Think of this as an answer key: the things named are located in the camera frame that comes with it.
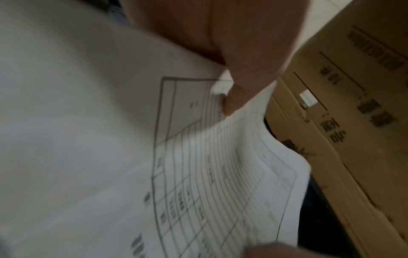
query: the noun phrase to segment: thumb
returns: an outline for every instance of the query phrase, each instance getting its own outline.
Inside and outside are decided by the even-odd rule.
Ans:
[[[255,97],[261,89],[246,89],[234,84],[224,100],[224,115],[231,116],[235,111],[243,107],[248,101]]]

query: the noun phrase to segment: cardboard box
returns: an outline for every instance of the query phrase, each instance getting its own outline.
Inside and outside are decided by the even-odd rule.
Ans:
[[[408,2],[355,0],[293,57],[266,119],[362,257],[408,257]]]

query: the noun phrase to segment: floor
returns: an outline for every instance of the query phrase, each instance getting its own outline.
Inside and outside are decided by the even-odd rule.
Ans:
[[[311,0],[306,21],[296,47],[301,47],[350,2],[351,0]]]

